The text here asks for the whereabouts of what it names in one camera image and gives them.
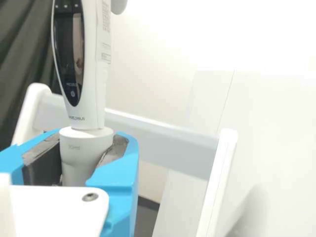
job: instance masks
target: white panel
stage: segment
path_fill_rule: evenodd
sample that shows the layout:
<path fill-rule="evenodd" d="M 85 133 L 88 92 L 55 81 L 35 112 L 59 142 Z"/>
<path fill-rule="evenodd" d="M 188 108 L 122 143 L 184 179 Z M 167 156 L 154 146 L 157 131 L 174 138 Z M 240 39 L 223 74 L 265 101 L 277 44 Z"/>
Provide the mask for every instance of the white panel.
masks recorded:
<path fill-rule="evenodd" d="M 196 72 L 187 108 L 190 128 L 217 134 L 233 74 L 233 71 Z"/>
<path fill-rule="evenodd" d="M 218 217 L 222 208 L 228 176 L 234 157 L 238 134 L 236 131 L 223 129 L 208 180 L 197 237 L 216 237 Z"/>
<path fill-rule="evenodd" d="M 239 142 L 219 229 L 254 186 L 267 192 L 261 236 L 316 235 L 316 77 L 236 72 L 221 127 Z"/>
<path fill-rule="evenodd" d="M 169 172 L 153 237 L 194 237 L 206 186 L 206 180 Z"/>

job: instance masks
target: gray fabric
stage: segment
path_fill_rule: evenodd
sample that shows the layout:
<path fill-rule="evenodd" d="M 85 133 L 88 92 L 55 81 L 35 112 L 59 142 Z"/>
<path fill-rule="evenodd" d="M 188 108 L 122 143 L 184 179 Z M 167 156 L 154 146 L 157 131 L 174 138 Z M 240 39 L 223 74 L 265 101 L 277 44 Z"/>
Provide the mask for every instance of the gray fabric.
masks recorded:
<path fill-rule="evenodd" d="M 27 87 L 56 87 L 51 6 L 52 0 L 0 0 L 0 150 L 10 145 Z"/>

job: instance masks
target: white plastic holder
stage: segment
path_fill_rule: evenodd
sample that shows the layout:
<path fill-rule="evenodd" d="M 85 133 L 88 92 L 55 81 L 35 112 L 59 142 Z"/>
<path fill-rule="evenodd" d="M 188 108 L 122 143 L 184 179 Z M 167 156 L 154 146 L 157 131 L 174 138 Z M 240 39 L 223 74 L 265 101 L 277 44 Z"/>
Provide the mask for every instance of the white plastic holder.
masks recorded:
<path fill-rule="evenodd" d="M 6 173 L 0 200 L 1 237 L 99 237 L 109 210 L 102 189 L 11 185 Z"/>
<path fill-rule="evenodd" d="M 112 145 L 114 131 L 108 127 L 91 131 L 65 127 L 59 135 L 63 186 L 84 186 L 102 153 Z"/>
<path fill-rule="evenodd" d="M 62 96 L 52 94 L 44 84 L 29 86 L 23 108 L 12 144 L 22 144 L 43 131 L 69 126 Z M 216 137 L 108 108 L 105 112 L 106 126 L 137 139 L 141 159 L 209 181 L 196 236 L 214 236 L 237 132 L 223 129 Z"/>

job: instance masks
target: white wall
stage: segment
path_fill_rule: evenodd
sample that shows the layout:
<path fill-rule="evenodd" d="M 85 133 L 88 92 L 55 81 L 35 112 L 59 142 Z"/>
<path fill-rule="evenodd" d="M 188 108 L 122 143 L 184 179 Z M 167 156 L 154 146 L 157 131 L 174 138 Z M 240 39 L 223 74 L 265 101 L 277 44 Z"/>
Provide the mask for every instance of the white wall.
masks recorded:
<path fill-rule="evenodd" d="M 112 15 L 107 106 L 185 125 L 198 68 L 316 71 L 315 22 L 312 0 L 129 0 Z M 167 173 L 144 166 L 141 193 Z M 162 187 L 146 196 L 159 201 Z"/>

